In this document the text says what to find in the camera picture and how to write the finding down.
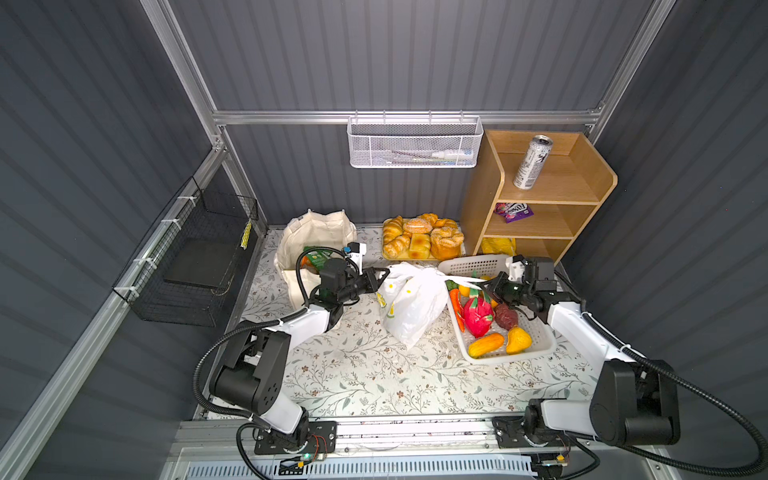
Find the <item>green candy bag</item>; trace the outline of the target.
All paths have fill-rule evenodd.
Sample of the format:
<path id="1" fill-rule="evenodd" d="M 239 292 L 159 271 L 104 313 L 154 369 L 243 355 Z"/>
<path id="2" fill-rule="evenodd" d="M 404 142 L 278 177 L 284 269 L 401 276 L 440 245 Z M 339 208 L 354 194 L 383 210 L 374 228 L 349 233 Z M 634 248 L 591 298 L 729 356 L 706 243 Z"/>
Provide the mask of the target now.
<path id="1" fill-rule="evenodd" d="M 315 247 L 307 246 L 304 248 L 304 257 L 301 260 L 300 265 L 303 268 L 315 270 L 321 270 L 324 268 L 325 263 L 334 254 L 328 247 Z"/>

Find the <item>cream canvas tote bag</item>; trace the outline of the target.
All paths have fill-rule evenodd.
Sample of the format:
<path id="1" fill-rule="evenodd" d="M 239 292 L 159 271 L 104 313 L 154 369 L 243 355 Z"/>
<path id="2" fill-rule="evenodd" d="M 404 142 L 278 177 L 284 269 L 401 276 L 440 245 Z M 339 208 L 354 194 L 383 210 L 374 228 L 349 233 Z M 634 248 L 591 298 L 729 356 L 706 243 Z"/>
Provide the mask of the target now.
<path id="1" fill-rule="evenodd" d="M 287 285 L 288 299 L 294 309 L 304 304 L 299 281 L 302 280 L 307 294 L 320 284 L 321 265 L 335 254 L 327 251 L 312 251 L 303 257 L 297 266 L 298 257 L 311 247 L 330 247 L 342 250 L 357 240 L 356 226 L 344 210 L 321 214 L 308 210 L 292 219 L 283 231 L 274 259 L 279 276 Z"/>

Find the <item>white plastic produce basket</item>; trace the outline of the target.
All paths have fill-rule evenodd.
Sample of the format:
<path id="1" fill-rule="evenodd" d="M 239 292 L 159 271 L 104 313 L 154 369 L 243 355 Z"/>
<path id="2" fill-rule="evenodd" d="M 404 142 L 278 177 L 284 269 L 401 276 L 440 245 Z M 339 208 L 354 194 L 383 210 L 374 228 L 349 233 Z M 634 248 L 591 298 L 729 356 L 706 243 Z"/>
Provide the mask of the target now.
<path id="1" fill-rule="evenodd" d="M 471 364 L 498 365 L 532 360 L 556 350 L 552 329 L 520 306 L 497 303 L 479 287 L 455 281 L 490 280 L 499 273 L 519 281 L 522 266 L 505 255 L 480 255 L 443 261 L 438 269 L 450 279 L 448 312 L 460 353 Z"/>

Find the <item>white lemon-print plastic bag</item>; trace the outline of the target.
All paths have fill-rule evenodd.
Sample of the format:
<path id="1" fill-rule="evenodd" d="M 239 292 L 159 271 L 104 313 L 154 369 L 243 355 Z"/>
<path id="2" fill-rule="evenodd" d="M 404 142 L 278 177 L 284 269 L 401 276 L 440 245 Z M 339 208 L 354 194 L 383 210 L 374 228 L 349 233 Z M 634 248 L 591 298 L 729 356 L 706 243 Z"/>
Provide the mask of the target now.
<path id="1" fill-rule="evenodd" d="M 481 279 L 447 274 L 434 266 L 400 262 L 376 291 L 383 328 L 406 349 L 413 348 L 446 309 L 447 281 L 475 287 Z"/>

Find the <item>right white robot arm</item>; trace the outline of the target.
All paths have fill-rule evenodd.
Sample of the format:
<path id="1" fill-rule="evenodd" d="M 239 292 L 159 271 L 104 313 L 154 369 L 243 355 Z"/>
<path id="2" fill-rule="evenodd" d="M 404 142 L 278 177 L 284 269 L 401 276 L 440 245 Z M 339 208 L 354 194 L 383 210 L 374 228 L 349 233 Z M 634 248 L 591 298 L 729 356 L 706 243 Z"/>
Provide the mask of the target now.
<path id="1" fill-rule="evenodd" d="M 631 353 L 586 310 L 585 301 L 549 258 L 511 257 L 507 268 L 481 286 L 508 307 L 523 307 L 570 342 L 597 375 L 588 400 L 534 399 L 520 431 L 542 446 L 559 434 L 607 445 L 672 445 L 681 424 L 676 383 L 661 374 L 668 365 Z"/>

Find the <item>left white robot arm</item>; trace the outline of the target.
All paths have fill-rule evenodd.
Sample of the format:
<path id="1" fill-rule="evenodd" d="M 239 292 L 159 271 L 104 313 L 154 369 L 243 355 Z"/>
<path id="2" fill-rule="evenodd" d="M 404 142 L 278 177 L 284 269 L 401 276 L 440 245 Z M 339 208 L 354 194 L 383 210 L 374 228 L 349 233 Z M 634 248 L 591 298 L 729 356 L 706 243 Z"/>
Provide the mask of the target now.
<path id="1" fill-rule="evenodd" d="M 302 444 L 309 435 L 305 408 L 282 393 L 290 351 L 333 329 L 344 309 L 364 294 L 379 290 L 387 268 L 360 267 L 337 251 L 319 272 L 320 283 L 308 290 L 298 279 L 300 308 L 282 318 L 261 323 L 242 321 L 204 354 L 223 353 L 211 369 L 208 392 L 202 391 L 200 361 L 193 374 L 193 394 L 209 412 L 245 418 L 289 443 Z"/>

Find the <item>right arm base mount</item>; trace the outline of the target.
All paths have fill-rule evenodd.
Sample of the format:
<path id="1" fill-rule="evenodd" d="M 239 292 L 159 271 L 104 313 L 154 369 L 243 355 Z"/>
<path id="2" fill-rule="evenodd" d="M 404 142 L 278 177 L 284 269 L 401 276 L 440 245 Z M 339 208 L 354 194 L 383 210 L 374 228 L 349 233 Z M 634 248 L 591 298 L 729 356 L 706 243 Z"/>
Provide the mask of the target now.
<path id="1" fill-rule="evenodd" d="M 508 416 L 494 416 L 491 424 L 500 448 L 563 446 L 568 449 L 570 440 L 562 430 L 545 425 L 543 399 L 533 399 L 522 413 Z"/>

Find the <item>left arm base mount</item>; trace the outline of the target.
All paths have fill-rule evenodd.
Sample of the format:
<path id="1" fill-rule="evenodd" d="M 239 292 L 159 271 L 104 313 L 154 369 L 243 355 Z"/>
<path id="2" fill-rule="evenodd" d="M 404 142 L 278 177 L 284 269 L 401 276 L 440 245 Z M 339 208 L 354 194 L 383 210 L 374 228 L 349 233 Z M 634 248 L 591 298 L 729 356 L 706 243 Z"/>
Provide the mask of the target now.
<path id="1" fill-rule="evenodd" d="M 336 449 L 338 423 L 310 421 L 302 418 L 293 433 L 277 429 L 258 431 L 255 437 L 256 455 L 330 454 Z"/>

